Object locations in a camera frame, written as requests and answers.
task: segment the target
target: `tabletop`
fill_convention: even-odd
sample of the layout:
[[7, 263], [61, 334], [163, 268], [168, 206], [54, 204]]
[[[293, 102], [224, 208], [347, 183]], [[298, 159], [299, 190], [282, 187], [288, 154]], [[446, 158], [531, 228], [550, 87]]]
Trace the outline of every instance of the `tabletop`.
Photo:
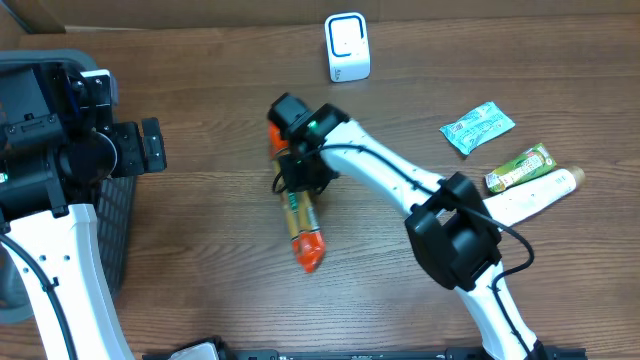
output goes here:
[[[480, 187], [540, 142], [582, 167], [582, 188], [516, 227], [536, 261], [508, 283], [543, 343], [640, 357], [640, 15], [369, 24], [371, 76], [343, 84], [329, 80], [323, 39], [322, 25], [22, 37], [24, 49], [87, 52], [117, 78], [122, 121], [160, 120], [168, 168], [139, 179], [115, 299], [136, 356], [211, 335], [281, 351], [480, 346], [457, 295], [415, 262], [402, 218], [352, 179], [317, 199], [320, 268], [295, 262], [266, 130], [288, 91]], [[439, 128], [487, 101], [516, 126], [463, 157]], [[506, 266], [525, 259], [507, 235], [500, 250]], [[44, 357], [33, 319], [0, 326], [0, 344], [0, 357]]]

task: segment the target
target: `green snack wrapper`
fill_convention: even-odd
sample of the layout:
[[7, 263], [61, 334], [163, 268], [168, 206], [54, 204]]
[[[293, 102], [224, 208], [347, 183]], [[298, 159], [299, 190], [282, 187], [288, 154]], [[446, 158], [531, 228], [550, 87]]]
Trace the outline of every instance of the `green snack wrapper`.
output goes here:
[[542, 176], [555, 166], [556, 161], [540, 143], [485, 175], [484, 179], [492, 193], [499, 193], [513, 185], [519, 185]]

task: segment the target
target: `beige cap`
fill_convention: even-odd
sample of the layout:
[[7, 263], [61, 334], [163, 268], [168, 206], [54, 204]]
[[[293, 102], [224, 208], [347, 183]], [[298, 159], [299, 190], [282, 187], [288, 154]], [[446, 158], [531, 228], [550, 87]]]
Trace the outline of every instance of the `beige cap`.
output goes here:
[[577, 166], [567, 166], [566, 169], [571, 173], [571, 175], [573, 175], [573, 178], [576, 179], [576, 188], [579, 188], [580, 185], [584, 184], [586, 176], [581, 168]]

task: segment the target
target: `snack packet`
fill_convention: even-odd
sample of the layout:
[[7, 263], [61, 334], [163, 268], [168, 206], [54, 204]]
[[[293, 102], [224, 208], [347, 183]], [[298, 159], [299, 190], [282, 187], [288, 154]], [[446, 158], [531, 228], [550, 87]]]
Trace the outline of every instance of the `snack packet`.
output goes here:
[[487, 187], [492, 193], [505, 191], [551, 171], [556, 166], [542, 143], [535, 145], [515, 159], [485, 175]]
[[493, 102], [488, 102], [471, 110], [453, 124], [445, 125], [440, 131], [461, 153], [471, 151], [487, 141], [498, 137], [516, 124]]

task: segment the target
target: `gray plastic basket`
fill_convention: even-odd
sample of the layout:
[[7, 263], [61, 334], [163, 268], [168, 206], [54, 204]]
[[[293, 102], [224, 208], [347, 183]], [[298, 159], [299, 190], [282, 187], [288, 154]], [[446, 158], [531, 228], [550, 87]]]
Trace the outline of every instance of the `gray plastic basket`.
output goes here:
[[[0, 52], [0, 77], [3, 73], [40, 62], [65, 62], [74, 65], [78, 71], [97, 69], [91, 57], [77, 50], [7, 51]], [[94, 204], [100, 260], [112, 296], [122, 287], [135, 185], [135, 177], [107, 179], [102, 182]], [[31, 316], [33, 310], [18, 269], [0, 246], [0, 324], [21, 322]]]

